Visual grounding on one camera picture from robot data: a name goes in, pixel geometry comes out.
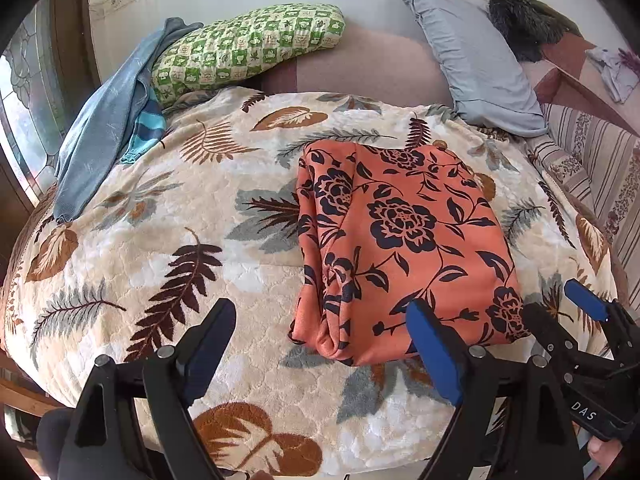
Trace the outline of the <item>person right hand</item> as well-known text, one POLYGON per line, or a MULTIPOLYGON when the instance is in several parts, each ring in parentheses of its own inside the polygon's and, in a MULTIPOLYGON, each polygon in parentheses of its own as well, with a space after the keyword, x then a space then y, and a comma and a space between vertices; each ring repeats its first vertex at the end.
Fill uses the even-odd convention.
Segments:
POLYGON ((602 441, 591 437, 587 448, 590 458, 597 464, 589 479, 599 479, 612 466, 623 445, 619 440, 602 441))

